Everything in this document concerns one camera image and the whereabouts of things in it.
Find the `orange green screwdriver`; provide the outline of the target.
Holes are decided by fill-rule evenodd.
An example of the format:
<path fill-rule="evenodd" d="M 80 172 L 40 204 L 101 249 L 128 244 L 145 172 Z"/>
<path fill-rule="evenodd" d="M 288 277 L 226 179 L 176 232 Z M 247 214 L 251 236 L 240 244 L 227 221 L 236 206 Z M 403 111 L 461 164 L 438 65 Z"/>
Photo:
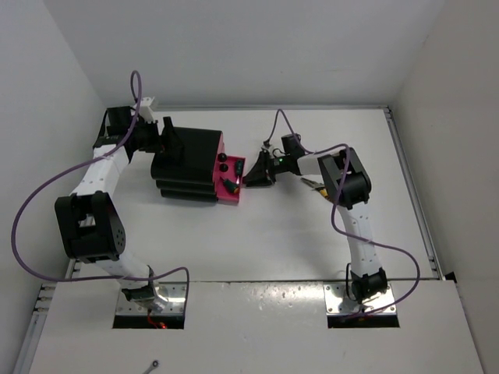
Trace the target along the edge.
<path fill-rule="evenodd" d="M 222 185 L 225 187 L 229 194 L 237 195 L 239 194 L 240 185 L 228 178 L 221 178 Z"/>

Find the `black drawer cabinet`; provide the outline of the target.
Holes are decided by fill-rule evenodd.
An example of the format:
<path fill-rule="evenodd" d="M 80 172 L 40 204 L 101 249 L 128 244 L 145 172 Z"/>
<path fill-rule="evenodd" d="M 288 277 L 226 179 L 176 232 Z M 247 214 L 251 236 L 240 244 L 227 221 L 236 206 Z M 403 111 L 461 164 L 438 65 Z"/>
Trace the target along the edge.
<path fill-rule="evenodd" d="M 184 143 L 184 157 L 171 160 L 155 154 L 150 175 L 162 197 L 215 203 L 213 171 L 220 130 L 175 127 Z"/>

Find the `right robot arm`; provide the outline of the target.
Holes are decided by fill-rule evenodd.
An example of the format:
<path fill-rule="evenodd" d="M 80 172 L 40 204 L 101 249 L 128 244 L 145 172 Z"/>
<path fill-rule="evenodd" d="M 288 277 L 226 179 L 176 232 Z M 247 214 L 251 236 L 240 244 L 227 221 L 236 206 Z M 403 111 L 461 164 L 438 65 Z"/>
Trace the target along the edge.
<path fill-rule="evenodd" d="M 386 273 L 372 243 L 368 222 L 368 206 L 372 184 L 355 150 L 341 146 L 337 153 L 307 153 L 301 135 L 289 134 L 281 138 L 284 154 L 273 155 L 266 142 L 253 167 L 242 178 L 247 187 L 265 187 L 276 182 L 276 175 L 319 175 L 329 200 L 335 204 L 348 237 L 351 262 L 350 289 L 347 295 L 357 303 L 385 292 Z"/>

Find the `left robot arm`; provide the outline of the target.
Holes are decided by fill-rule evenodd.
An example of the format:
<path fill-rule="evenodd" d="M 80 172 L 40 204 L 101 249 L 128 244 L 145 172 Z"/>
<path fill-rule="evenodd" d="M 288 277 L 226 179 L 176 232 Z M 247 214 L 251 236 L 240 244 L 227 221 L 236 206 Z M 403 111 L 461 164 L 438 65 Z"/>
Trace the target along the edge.
<path fill-rule="evenodd" d="M 126 249 L 125 228 L 112 196 L 135 152 L 181 158 L 184 146 L 172 120 L 165 117 L 163 123 L 160 127 L 131 107 L 107 109 L 93 145 L 92 164 L 71 194 L 55 202 L 66 255 L 102 269 L 118 281 L 128 302 L 155 313 L 168 310 L 168 291 L 151 266 Z"/>

